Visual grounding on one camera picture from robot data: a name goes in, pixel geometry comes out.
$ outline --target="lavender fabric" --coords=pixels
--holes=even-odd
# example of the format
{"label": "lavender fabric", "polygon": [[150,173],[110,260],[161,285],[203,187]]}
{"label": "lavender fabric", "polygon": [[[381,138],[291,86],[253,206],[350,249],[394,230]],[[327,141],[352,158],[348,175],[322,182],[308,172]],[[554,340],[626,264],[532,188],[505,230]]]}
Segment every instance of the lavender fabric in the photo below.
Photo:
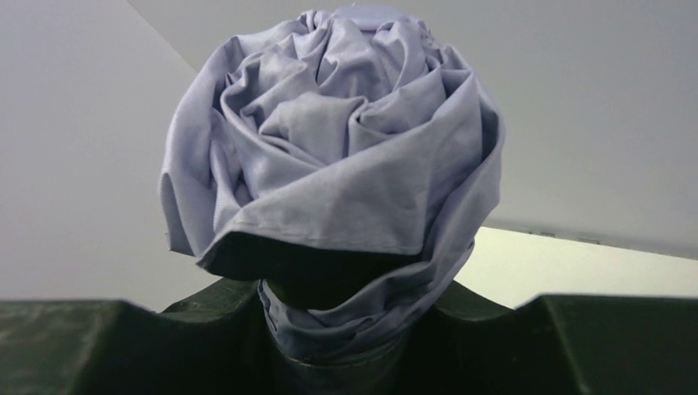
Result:
{"label": "lavender fabric", "polygon": [[472,69],[422,21],[366,32],[306,12],[230,39],[184,95],[160,183],[170,247],[202,267],[230,232],[420,253],[327,311],[291,309],[260,281],[287,355],[361,353],[415,323],[468,260],[499,201],[503,139]]}

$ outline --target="fabric fold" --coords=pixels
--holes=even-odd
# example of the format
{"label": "fabric fold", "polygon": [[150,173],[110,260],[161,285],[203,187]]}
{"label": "fabric fold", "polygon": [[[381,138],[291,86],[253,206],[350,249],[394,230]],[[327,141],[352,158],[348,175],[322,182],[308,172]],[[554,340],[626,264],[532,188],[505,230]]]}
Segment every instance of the fabric fold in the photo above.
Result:
{"label": "fabric fold", "polygon": [[289,357],[364,352],[409,328],[468,259],[499,201],[503,141],[472,69],[424,22],[365,32],[306,12],[223,44],[180,102],[160,184],[170,247],[208,270],[254,265],[221,261],[235,232],[417,254],[329,311],[291,309],[260,282]]}

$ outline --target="dark green surface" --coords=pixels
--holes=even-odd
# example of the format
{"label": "dark green surface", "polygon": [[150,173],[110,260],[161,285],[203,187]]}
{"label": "dark green surface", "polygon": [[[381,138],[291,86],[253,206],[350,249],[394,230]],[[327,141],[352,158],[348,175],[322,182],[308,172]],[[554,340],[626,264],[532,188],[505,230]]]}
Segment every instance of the dark green surface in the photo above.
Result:
{"label": "dark green surface", "polygon": [[[543,296],[511,312],[454,283],[413,328],[396,393],[696,393],[697,333],[696,300]],[[268,341],[254,282],[162,314],[0,303],[0,394],[269,393]]]}

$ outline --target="fabric rosette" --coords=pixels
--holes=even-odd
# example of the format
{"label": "fabric rosette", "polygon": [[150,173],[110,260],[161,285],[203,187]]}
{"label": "fabric rosette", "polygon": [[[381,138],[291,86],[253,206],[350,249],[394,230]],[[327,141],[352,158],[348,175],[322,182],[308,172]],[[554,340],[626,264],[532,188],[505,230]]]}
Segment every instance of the fabric rosette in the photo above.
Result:
{"label": "fabric rosette", "polygon": [[[287,355],[361,353],[415,323],[467,261],[499,201],[503,138],[472,69],[424,22],[362,31],[306,12],[230,39],[181,100],[160,185],[170,247],[215,274],[261,279]],[[415,258],[337,307],[293,309],[264,279],[311,273],[251,238],[316,260],[337,251]]]}

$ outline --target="wrapped cloth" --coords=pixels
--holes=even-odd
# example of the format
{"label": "wrapped cloth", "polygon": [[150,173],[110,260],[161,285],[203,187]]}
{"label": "wrapped cloth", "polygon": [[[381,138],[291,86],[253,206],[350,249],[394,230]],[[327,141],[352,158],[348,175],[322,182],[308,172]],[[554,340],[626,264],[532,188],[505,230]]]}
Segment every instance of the wrapped cloth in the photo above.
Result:
{"label": "wrapped cloth", "polygon": [[[170,247],[260,279],[290,358],[360,355],[399,338],[468,260],[499,201],[503,139],[472,69],[424,22],[366,31],[306,12],[230,39],[181,100],[160,182]],[[333,265],[322,252],[413,260],[339,306],[295,309],[265,279],[312,273],[254,238],[318,252],[317,267]]]}

